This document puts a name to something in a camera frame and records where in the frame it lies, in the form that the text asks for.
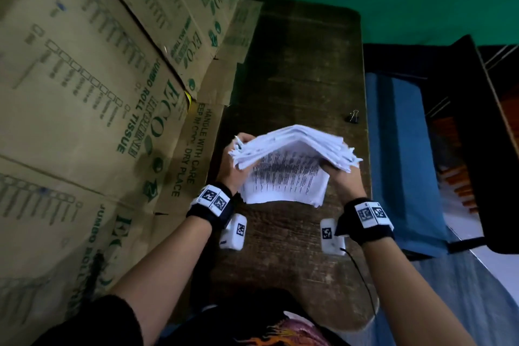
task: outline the blue fabric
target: blue fabric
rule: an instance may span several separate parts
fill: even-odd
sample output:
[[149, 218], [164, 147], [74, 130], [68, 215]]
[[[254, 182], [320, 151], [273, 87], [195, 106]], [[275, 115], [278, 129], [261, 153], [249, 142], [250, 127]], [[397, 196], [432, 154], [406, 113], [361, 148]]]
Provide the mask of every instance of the blue fabric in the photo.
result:
[[393, 222], [401, 249], [433, 257], [447, 253], [420, 89], [370, 73], [366, 99], [373, 199]]

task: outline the white paper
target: white paper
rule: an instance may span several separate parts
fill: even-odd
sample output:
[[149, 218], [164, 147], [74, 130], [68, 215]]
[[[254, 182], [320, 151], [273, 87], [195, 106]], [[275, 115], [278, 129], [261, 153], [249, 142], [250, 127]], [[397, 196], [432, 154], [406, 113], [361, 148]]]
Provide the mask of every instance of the white paper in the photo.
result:
[[247, 142], [235, 141], [230, 151], [234, 165], [254, 166], [240, 190], [248, 204], [269, 201], [298, 201], [321, 206], [329, 175], [319, 162], [327, 159], [337, 168], [350, 172], [362, 159], [353, 153], [342, 137], [294, 125], [270, 132]]

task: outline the white floor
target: white floor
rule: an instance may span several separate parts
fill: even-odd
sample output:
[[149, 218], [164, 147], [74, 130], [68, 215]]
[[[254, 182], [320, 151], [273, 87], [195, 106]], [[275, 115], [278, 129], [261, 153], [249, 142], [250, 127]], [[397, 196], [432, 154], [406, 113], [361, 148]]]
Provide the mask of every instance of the white floor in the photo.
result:
[[[461, 239], [483, 236], [478, 215], [470, 214], [462, 205], [454, 187], [445, 182], [440, 186], [445, 222]], [[519, 304], [519, 255], [500, 255], [486, 246], [473, 249], [472, 252]]]

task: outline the hand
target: hand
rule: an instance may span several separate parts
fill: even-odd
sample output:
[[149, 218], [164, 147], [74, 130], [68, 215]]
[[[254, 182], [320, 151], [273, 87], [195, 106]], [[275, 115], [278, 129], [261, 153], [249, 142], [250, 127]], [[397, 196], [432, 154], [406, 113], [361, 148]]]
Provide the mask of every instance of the hand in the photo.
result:
[[[249, 142], [255, 139], [256, 137], [251, 136], [247, 133], [238, 134], [238, 138], [243, 142]], [[245, 169], [237, 169], [233, 166], [232, 158], [229, 154], [229, 151], [234, 149], [234, 140], [225, 147], [224, 153], [222, 155], [222, 163], [220, 164], [220, 171], [218, 171], [217, 182], [223, 183], [227, 186], [232, 195], [235, 195], [236, 192], [241, 188], [241, 186], [245, 183], [245, 179], [249, 176], [252, 171], [252, 168], [256, 164], [252, 164]]]
[[342, 205], [348, 204], [355, 198], [367, 196], [362, 185], [359, 167], [351, 166], [351, 172], [346, 172], [335, 168], [330, 162], [323, 160], [321, 168], [330, 176], [330, 181], [332, 181]]

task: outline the table surface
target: table surface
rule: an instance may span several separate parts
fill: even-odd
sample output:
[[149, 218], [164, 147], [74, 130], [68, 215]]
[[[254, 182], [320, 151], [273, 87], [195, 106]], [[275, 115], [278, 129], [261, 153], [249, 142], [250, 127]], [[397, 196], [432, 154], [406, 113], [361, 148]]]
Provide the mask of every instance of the table surface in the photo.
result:
[[[345, 122], [353, 110], [359, 110], [358, 124]], [[357, 12], [265, 1], [247, 60], [239, 65], [231, 106], [224, 112], [211, 173], [235, 134], [260, 135], [294, 124], [344, 137], [364, 159], [362, 177], [371, 191]], [[202, 294], [205, 290], [209, 302], [218, 302], [238, 290], [280, 287], [289, 290], [317, 323], [328, 328], [359, 330], [371, 320], [370, 298], [351, 260], [321, 252], [321, 219], [341, 214], [331, 186], [319, 208], [294, 202], [240, 202], [236, 212], [248, 221], [243, 250], [206, 249], [195, 272], [194, 290]], [[378, 307], [360, 247], [350, 242], [347, 249]], [[208, 251], [216, 251], [216, 256], [208, 258]]]

